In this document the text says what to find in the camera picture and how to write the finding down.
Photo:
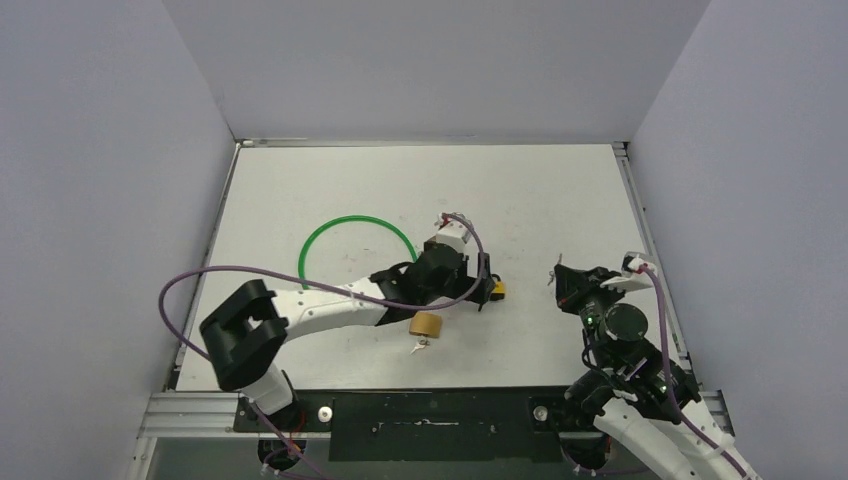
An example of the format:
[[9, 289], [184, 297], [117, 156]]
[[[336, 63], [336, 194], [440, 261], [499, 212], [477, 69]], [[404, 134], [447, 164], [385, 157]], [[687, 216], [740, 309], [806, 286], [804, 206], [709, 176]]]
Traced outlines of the yellow padlock keys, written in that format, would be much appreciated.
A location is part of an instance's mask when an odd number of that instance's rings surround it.
[[563, 267], [562, 260], [563, 260], [563, 254], [559, 253], [558, 256], [557, 256], [557, 260], [556, 260], [555, 264], [552, 266], [552, 268], [549, 271], [549, 280], [547, 282], [548, 286], [551, 286], [552, 284], [554, 284], [556, 282], [558, 272]]

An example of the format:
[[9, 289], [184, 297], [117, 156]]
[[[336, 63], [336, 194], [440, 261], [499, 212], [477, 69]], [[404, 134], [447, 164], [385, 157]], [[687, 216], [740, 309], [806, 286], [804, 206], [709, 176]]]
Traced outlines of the green cable lock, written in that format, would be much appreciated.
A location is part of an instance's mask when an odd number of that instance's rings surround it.
[[296, 272], [300, 280], [312, 279], [313, 273], [318, 273], [320, 279], [338, 279], [337, 274], [331, 274], [328, 260], [319, 259], [322, 254], [341, 259], [345, 272], [357, 260], [366, 259], [365, 266], [371, 266], [376, 256], [385, 253], [389, 260], [416, 260], [419, 250], [392, 221], [368, 214], [347, 214], [324, 221], [306, 236], [296, 255]]

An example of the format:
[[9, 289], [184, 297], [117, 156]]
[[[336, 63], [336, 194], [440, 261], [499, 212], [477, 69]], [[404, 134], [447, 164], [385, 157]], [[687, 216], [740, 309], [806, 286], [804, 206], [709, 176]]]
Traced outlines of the yellow black padlock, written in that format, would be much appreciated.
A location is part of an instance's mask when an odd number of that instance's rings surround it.
[[489, 300], [492, 302], [502, 301], [506, 298], [506, 286], [503, 281], [496, 281], [492, 292], [489, 296]]

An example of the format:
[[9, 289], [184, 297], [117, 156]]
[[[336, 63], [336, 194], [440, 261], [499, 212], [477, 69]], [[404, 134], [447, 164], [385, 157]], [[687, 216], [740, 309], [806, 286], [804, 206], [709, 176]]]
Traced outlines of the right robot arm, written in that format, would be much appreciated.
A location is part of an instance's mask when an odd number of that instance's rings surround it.
[[587, 371], [544, 424], [579, 473], [605, 474], [613, 444], [661, 479], [756, 479], [711, 414], [693, 374], [672, 358], [656, 266], [630, 253], [619, 271], [556, 264], [557, 307], [579, 318]]

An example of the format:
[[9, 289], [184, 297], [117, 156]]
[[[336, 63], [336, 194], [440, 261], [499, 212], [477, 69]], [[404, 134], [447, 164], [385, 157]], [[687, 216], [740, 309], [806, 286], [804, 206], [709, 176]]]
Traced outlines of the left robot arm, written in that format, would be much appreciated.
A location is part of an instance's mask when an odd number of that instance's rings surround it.
[[248, 281], [200, 324], [218, 387], [246, 395], [263, 422], [286, 430], [296, 422], [299, 405], [287, 374], [274, 364], [285, 343], [343, 327], [401, 322], [433, 310], [439, 299], [483, 306], [494, 298], [500, 278], [486, 253], [476, 275], [470, 275], [468, 263], [467, 255], [433, 244], [415, 261], [330, 291], [272, 290], [261, 279]]

